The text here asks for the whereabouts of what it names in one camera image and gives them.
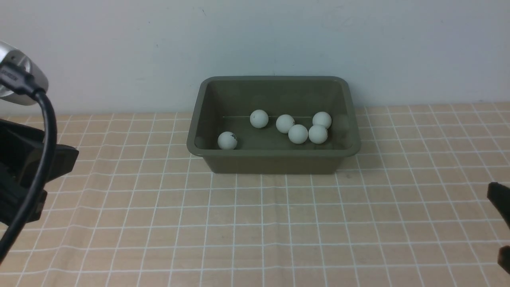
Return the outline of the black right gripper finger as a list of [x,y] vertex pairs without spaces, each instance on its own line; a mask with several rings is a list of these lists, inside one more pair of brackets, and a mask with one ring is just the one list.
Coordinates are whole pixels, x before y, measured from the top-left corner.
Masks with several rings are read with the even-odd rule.
[[510,188],[498,182],[490,182],[487,198],[510,228]]
[[498,251],[498,265],[510,274],[510,246],[503,246]]

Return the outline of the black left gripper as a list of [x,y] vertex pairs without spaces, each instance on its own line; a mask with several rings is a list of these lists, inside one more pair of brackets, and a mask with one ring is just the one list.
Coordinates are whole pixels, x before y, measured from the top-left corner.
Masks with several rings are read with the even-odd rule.
[[[0,167],[0,221],[10,226],[36,174],[43,151],[44,132],[16,122],[0,121],[0,158],[3,164]],[[78,155],[79,151],[74,147],[57,145],[46,182],[73,171]],[[28,223],[40,220],[46,198],[47,192],[43,190]]]

